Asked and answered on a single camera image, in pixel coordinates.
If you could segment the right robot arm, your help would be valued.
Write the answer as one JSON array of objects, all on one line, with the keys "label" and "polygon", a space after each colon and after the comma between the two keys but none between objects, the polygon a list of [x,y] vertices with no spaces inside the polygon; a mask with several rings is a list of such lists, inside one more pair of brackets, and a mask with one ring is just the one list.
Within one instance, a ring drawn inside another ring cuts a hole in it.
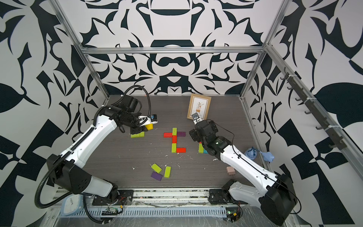
[{"label": "right robot arm", "polygon": [[227,191],[235,201],[242,201],[260,208],[275,225],[282,226],[294,207],[299,204],[292,179],[285,174],[276,175],[257,165],[244,155],[231,141],[217,136],[217,126],[212,120],[194,121],[191,138],[202,144],[209,155],[233,167],[244,176],[252,187],[240,182],[228,186]]}]

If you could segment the yellow block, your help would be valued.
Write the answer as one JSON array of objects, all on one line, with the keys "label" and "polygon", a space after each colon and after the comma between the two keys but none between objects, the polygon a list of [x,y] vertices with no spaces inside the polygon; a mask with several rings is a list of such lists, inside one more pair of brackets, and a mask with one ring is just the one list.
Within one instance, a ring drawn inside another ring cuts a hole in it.
[{"label": "yellow block", "polygon": [[145,127],[147,128],[148,131],[154,128],[153,124],[148,124]]}]

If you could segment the lime block bottom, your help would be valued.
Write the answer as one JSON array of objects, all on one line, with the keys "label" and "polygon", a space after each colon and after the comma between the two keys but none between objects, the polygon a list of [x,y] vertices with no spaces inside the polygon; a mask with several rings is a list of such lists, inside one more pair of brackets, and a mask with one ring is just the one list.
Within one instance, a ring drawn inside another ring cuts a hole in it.
[{"label": "lime block bottom", "polygon": [[172,153],[177,153],[177,144],[176,143],[172,143],[171,152]]}]

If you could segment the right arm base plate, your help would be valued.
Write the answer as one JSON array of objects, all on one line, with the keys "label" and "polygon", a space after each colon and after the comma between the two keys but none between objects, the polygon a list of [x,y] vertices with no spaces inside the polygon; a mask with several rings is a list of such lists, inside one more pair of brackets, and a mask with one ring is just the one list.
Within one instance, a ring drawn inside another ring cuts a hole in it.
[{"label": "right arm base plate", "polygon": [[213,204],[213,205],[217,205],[217,204],[242,204],[245,205],[247,204],[244,201],[238,201],[235,200],[230,192],[227,189],[210,189],[209,190],[209,198],[208,198],[209,203]]}]

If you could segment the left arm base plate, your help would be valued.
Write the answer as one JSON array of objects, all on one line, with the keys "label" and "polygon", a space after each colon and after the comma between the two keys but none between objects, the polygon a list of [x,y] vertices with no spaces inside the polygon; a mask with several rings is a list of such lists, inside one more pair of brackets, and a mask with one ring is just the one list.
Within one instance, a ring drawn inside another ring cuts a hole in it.
[{"label": "left arm base plate", "polygon": [[130,205],[133,200],[133,190],[112,191],[107,197],[95,196],[93,206]]}]

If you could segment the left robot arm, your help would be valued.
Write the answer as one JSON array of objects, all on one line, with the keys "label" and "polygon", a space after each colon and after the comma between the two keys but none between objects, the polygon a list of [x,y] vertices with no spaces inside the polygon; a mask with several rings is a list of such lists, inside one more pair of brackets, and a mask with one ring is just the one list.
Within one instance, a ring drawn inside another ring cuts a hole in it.
[{"label": "left robot arm", "polygon": [[[35,206],[49,208],[72,194],[94,195],[104,198],[107,203],[116,203],[118,186],[92,176],[83,167],[101,142],[115,129],[124,133],[124,128],[129,127],[131,134],[138,134],[147,131],[147,125],[157,123],[151,109],[148,109],[146,116],[135,110],[141,105],[139,100],[124,92],[115,103],[99,108],[91,126],[76,142],[61,154],[51,155],[47,159],[48,172],[36,190]],[[48,180],[66,189],[67,193],[44,204],[41,202],[41,192]]]}]

